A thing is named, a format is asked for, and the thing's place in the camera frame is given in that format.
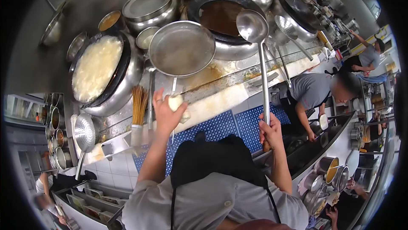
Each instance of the apron strap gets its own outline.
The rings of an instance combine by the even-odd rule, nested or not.
[[[173,189],[173,196],[171,197],[171,216],[170,216],[170,228],[173,230],[173,224],[174,224],[174,203],[176,202],[176,189]]]
[[[268,187],[266,188],[266,191],[268,192],[268,195],[269,195],[269,198],[271,199],[273,208],[275,209],[276,216],[278,217],[278,223],[281,224],[279,213],[278,213],[278,208],[276,207],[275,200],[273,200],[272,193],[271,193],[271,191],[269,190]]]

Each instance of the perforated skimmer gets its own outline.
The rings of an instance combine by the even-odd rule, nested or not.
[[[75,175],[76,180],[79,180],[85,154],[94,149],[97,136],[98,133],[95,131],[95,125],[91,115],[86,113],[80,114],[75,122],[75,140],[81,149],[81,156],[79,157],[78,168]]]

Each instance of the cap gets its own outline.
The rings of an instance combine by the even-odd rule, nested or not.
[[[384,42],[381,39],[378,39],[378,38],[377,38],[377,42],[378,42],[378,45],[380,46],[381,53],[384,53],[384,50],[385,50]]]

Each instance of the gray t-shirt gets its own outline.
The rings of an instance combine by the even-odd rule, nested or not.
[[[380,55],[381,54],[375,50],[375,47],[370,44],[358,55],[358,58],[360,59],[361,66],[366,67],[372,63],[374,68],[377,68],[378,65],[380,65]]]
[[[306,110],[313,109],[329,95],[332,76],[325,73],[303,73],[292,78],[290,94],[300,101]],[[286,88],[279,90],[279,97],[287,97]]]
[[[309,217],[303,202],[280,191],[269,179],[268,186],[281,222],[292,229],[305,229]],[[170,176],[160,184],[138,182],[122,212],[126,229],[170,229],[172,194]],[[266,190],[238,178],[213,172],[177,188],[174,229],[215,230],[226,217],[238,223],[254,219],[277,222]]]

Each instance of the brown sauce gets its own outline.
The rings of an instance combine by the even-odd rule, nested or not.
[[[239,36],[237,15],[245,8],[233,1],[210,1],[199,10],[200,23],[207,29],[230,36]]]
[[[103,32],[112,27],[120,18],[120,12],[115,11],[110,13],[107,17],[104,17],[99,25],[99,31]]]

